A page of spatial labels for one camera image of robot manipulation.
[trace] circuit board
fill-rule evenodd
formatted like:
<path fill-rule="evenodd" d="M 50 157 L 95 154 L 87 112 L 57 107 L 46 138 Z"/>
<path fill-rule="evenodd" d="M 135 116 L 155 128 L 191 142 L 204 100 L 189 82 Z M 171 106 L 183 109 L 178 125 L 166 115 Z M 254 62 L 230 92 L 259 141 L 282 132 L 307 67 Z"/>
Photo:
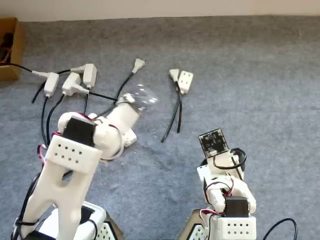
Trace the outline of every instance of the circuit board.
<path fill-rule="evenodd" d="M 198 138 L 206 159 L 229 150 L 221 128 L 199 135 Z"/>

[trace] robotic arm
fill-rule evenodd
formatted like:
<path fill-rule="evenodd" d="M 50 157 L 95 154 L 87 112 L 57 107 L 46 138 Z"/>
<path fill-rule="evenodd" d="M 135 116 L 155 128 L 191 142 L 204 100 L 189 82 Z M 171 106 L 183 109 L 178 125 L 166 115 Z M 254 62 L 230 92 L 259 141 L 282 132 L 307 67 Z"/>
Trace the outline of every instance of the robotic arm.
<path fill-rule="evenodd" d="M 179 240 L 256 240 L 256 200 L 244 182 L 246 153 L 229 149 L 220 128 L 199 140 L 205 160 L 197 172 L 209 206 L 198 211 L 200 219 L 192 214 Z"/>
<path fill-rule="evenodd" d="M 99 161 L 114 159 L 123 152 L 125 135 L 139 118 L 131 105 L 134 101 L 126 94 L 107 117 L 92 114 L 90 118 L 76 112 L 60 117 L 59 132 L 52 137 L 44 167 L 14 235 L 24 239 L 54 204 L 58 210 L 57 240 L 92 239 L 91 232 L 89 238 L 76 234 L 85 196 Z M 68 169 L 73 173 L 65 182 L 63 175 Z"/>

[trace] black wire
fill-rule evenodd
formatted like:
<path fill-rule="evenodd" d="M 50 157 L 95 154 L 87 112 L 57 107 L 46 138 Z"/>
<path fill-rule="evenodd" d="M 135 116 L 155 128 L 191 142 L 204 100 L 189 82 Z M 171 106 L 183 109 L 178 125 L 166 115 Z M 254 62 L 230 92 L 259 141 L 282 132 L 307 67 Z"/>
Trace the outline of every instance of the black wire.
<path fill-rule="evenodd" d="M 32 100 L 31 100 L 31 103 L 33 104 L 36 100 L 36 98 L 38 97 L 39 93 L 41 92 L 42 89 L 44 89 L 46 85 L 46 81 L 44 81 L 43 83 L 41 83 L 41 85 L 39 86 L 38 90 L 35 92 Z"/>
<path fill-rule="evenodd" d="M 92 92 L 92 91 L 90 91 L 89 94 L 95 95 L 95 96 L 98 96 L 98 97 L 101 97 L 101 98 L 113 100 L 113 101 L 117 101 L 118 100 L 117 98 L 110 97 L 110 96 L 105 96 L 105 95 L 102 95 L 102 94 L 99 94 L 99 93 L 95 93 L 95 92 Z"/>
<path fill-rule="evenodd" d="M 83 114 L 86 114 L 86 111 L 87 111 L 88 98 L 89 98 L 89 94 L 86 94 L 86 95 L 85 95 L 85 99 L 84 99 Z"/>
<path fill-rule="evenodd" d="M 130 73 L 130 75 L 124 80 L 124 82 L 121 84 L 120 88 L 118 89 L 118 92 L 116 93 L 115 95 L 115 99 L 118 99 L 119 98 L 119 95 L 122 91 L 122 89 L 124 88 L 124 86 L 127 84 L 127 82 L 129 82 L 129 80 L 131 79 L 131 77 L 134 75 L 133 72 Z M 114 100 L 113 101 L 113 105 L 115 105 L 117 102 L 117 100 Z"/>
<path fill-rule="evenodd" d="M 52 113 L 54 112 L 54 110 L 56 109 L 56 107 L 62 102 L 62 100 L 64 99 L 64 94 L 61 95 L 60 99 L 54 104 L 54 106 L 51 108 L 48 117 L 46 119 L 46 141 L 47 144 L 49 146 L 50 144 L 50 118 Z"/>
<path fill-rule="evenodd" d="M 70 69 L 66 69 L 66 70 L 63 70 L 63 71 L 58 71 L 57 74 L 64 74 L 64 73 L 68 73 L 70 72 Z M 35 92 L 32 100 L 31 100 L 31 103 L 33 104 L 35 102 L 35 100 L 37 99 L 39 93 L 41 92 L 42 89 L 44 89 L 46 85 L 46 81 L 44 81 L 38 88 L 38 90 Z"/>
<path fill-rule="evenodd" d="M 279 224 L 282 224 L 283 222 L 286 222 L 286 221 L 291 221 L 293 223 L 293 226 L 294 226 L 294 236 L 293 236 L 293 240 L 297 240 L 298 238 L 298 226 L 297 226 L 297 223 L 294 219 L 290 218 L 290 217 L 287 217 L 287 218 L 284 218 L 280 221 L 278 221 L 276 224 L 274 224 L 270 229 L 269 231 L 264 235 L 263 237 L 263 240 L 266 240 L 267 237 L 269 236 L 269 234 L 276 228 L 276 226 L 278 226 Z"/>
<path fill-rule="evenodd" d="M 175 107 L 174 107 L 174 110 L 173 110 L 173 114 L 172 114 L 171 120 L 170 120 L 169 125 L 168 125 L 168 127 L 167 127 L 167 129 L 166 129 L 166 131 L 165 131 L 165 133 L 164 133 L 164 135 L 162 137 L 162 139 L 161 139 L 161 143 L 163 143 L 166 140 L 166 138 L 168 137 L 169 132 L 171 130 L 171 127 L 174 124 L 174 121 L 175 121 L 175 118 L 176 118 L 176 115 L 177 115 L 177 111 L 178 111 L 178 107 L 179 107 L 179 104 L 180 104 L 179 99 L 180 98 L 179 98 L 179 95 L 178 95 L 178 97 L 176 99 L 176 103 L 175 103 Z"/>
<path fill-rule="evenodd" d="M 232 160 L 233 164 L 236 166 L 237 163 L 236 163 L 236 161 L 234 160 L 234 157 L 231 157 L 231 160 Z M 241 174 L 240 174 L 239 168 L 237 167 L 235 170 L 236 170 L 236 172 L 237 172 L 237 174 L 238 174 L 238 176 L 239 176 L 239 179 L 240 179 L 241 181 L 243 181 L 244 179 L 242 178 L 242 176 L 241 176 Z"/>
<path fill-rule="evenodd" d="M 46 109 L 47 101 L 48 101 L 48 97 L 46 96 L 43 102 L 42 113 L 41 113 L 41 133 L 42 133 L 42 138 L 46 147 L 48 147 L 48 142 L 47 142 L 47 137 L 46 137 L 45 128 L 44 128 L 44 117 L 45 117 L 45 109 Z"/>
<path fill-rule="evenodd" d="M 231 170 L 231 169 L 236 169 L 238 167 L 241 167 L 243 164 L 245 164 L 245 162 L 247 160 L 247 155 L 246 155 L 245 151 L 243 151 L 242 149 L 237 147 L 237 148 L 231 149 L 230 152 L 239 156 L 239 163 L 237 165 L 234 165 L 234 166 L 218 166 L 218 165 L 216 165 L 216 158 L 215 157 L 213 157 L 213 165 L 217 169 Z"/>
<path fill-rule="evenodd" d="M 32 70 L 30 70 L 29 68 L 27 68 L 27 67 L 25 67 L 25 66 L 21 66 L 21 65 L 19 65 L 19 64 L 15 64 L 15 63 L 11 63 L 11 62 L 0 63 L 0 66 L 10 66 L 10 65 L 16 66 L 16 67 L 18 67 L 18 68 L 24 69 L 24 70 L 32 73 Z"/>
<path fill-rule="evenodd" d="M 97 227 L 97 224 L 96 224 L 95 221 L 93 221 L 92 219 L 88 219 L 88 222 L 93 223 L 94 230 L 95 230 L 95 234 L 94 234 L 93 240 L 96 240 L 97 235 L 98 235 L 98 227 Z"/>
<path fill-rule="evenodd" d="M 180 133 L 181 122 L 182 122 L 182 96 L 181 96 L 180 87 L 177 81 L 175 82 L 175 85 L 178 89 L 177 94 L 179 96 L 179 120 L 178 120 L 178 128 L 176 132 Z"/>
<path fill-rule="evenodd" d="M 23 219 L 24 219 L 24 215 L 25 215 L 25 212 L 26 212 L 26 207 L 27 207 L 27 204 L 28 204 L 28 200 L 30 198 L 30 196 L 32 195 L 32 193 L 34 192 L 35 190 L 35 187 L 37 185 L 37 182 L 38 182 L 38 179 L 40 177 L 40 174 L 41 172 L 37 173 L 35 175 L 35 177 L 33 178 L 29 188 L 28 188 L 28 191 L 26 192 L 26 195 L 24 197 L 24 201 L 23 201 L 23 204 L 22 204 L 22 208 L 21 208 L 21 211 L 20 211 L 20 215 L 18 216 L 17 220 L 16 220 L 16 223 L 19 223 L 19 225 L 16 226 L 16 231 L 14 232 L 14 235 L 12 234 L 11 236 L 11 239 L 12 240 L 16 240 L 18 239 L 18 237 L 20 237 L 21 239 L 23 239 L 21 237 L 21 225 L 28 225 L 28 224 L 33 224 L 33 223 L 27 223 L 27 222 L 23 222 Z"/>
<path fill-rule="evenodd" d="M 210 186 L 212 186 L 212 185 L 216 185 L 216 184 L 224 184 L 224 185 L 226 185 L 227 187 L 228 187 L 228 191 L 230 191 L 231 190 L 231 187 L 228 185 L 228 184 L 226 184 L 225 182 L 222 182 L 222 181 L 215 181 L 215 182 L 212 182 L 212 183 L 210 183 L 210 184 L 208 184 L 208 186 L 206 186 L 205 187 L 205 192 L 207 192 L 208 191 L 208 188 L 210 187 Z"/>
<path fill-rule="evenodd" d="M 208 240 L 210 240 L 210 232 L 211 232 L 211 218 L 213 217 L 214 215 L 211 214 L 211 216 L 209 217 L 209 234 L 208 234 Z"/>
<path fill-rule="evenodd" d="M 70 71 L 71 71 L 70 69 L 66 69 L 66 70 L 58 71 L 57 74 L 69 73 Z"/>

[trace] cardboard box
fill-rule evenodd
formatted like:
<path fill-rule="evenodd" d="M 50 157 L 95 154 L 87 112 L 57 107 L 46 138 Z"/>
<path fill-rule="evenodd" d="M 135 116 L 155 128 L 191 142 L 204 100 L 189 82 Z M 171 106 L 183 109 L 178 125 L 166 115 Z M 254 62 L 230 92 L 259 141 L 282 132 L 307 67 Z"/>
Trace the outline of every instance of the cardboard box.
<path fill-rule="evenodd" d="M 11 63 L 21 64 L 24 53 L 24 31 L 15 17 L 0 18 L 0 42 L 3 41 L 5 33 L 13 33 L 13 45 L 11 52 Z M 20 68 L 16 66 L 0 66 L 0 81 L 17 80 Z"/>

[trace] floor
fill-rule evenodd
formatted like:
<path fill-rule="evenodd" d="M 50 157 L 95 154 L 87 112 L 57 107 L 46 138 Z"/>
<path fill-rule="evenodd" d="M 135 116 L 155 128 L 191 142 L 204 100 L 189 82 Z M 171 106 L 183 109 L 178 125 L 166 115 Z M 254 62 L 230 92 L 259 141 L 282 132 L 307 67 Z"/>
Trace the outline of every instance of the floor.
<path fill-rule="evenodd" d="M 173 240 L 193 209 L 206 206 L 197 166 L 204 158 L 198 135 L 222 128 L 230 148 L 247 153 L 245 182 L 257 202 L 257 239 L 285 217 L 299 239 L 320 231 L 319 17 L 183 17 L 23 23 L 23 65 L 61 71 L 85 63 L 98 69 L 97 93 L 114 96 L 133 60 L 147 65 L 126 90 L 144 83 L 159 102 L 133 128 L 138 142 L 108 165 L 100 164 L 86 200 L 106 209 L 128 240 Z M 168 69 L 194 73 L 177 122 L 160 143 L 176 93 Z M 8 239 L 33 176 L 41 169 L 41 79 L 22 72 L 1 82 L 0 236 Z M 48 102 L 52 106 L 56 93 Z M 88 113 L 110 102 L 90 96 Z M 84 97 L 66 98 L 52 116 L 82 111 Z M 289 223 L 271 239 L 293 239 Z"/>

